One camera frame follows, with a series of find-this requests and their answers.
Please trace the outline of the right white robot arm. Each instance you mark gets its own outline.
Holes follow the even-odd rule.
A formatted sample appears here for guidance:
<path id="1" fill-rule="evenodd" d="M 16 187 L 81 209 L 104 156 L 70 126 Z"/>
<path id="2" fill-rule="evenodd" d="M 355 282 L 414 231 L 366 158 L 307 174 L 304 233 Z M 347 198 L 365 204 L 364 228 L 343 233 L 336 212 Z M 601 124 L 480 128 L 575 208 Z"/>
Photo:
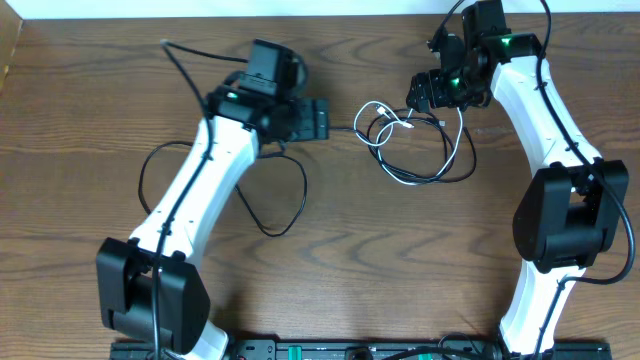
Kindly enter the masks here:
<path id="1" fill-rule="evenodd" d="M 463 32 L 437 28 L 428 46 L 440 65 L 413 77 L 407 105 L 423 113 L 498 102 L 532 174 L 512 222 L 521 270 L 491 356 L 607 359 L 607 344 L 559 342 L 554 331 L 572 288 L 611 248 L 617 228 L 630 226 L 628 171 L 605 160 L 574 123 L 551 77 L 547 38 L 513 32 L 498 1 L 457 2 L 454 11 Z"/>

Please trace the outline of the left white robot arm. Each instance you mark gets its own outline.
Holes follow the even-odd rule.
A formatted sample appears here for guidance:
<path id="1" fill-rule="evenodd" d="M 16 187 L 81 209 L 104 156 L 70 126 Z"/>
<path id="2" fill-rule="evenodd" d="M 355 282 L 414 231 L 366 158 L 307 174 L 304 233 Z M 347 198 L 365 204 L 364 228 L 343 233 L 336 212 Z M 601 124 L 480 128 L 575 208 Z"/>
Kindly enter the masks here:
<path id="1" fill-rule="evenodd" d="M 213 227 L 246 170 L 276 144 L 328 138 L 328 103 L 304 91 L 309 71 L 283 45 L 255 40 L 242 69 L 198 94 L 201 120 L 189 154 L 155 207 L 126 240 L 96 256 L 101 320 L 123 335 L 114 359 L 220 359 L 227 333 L 209 318 L 199 269 Z"/>

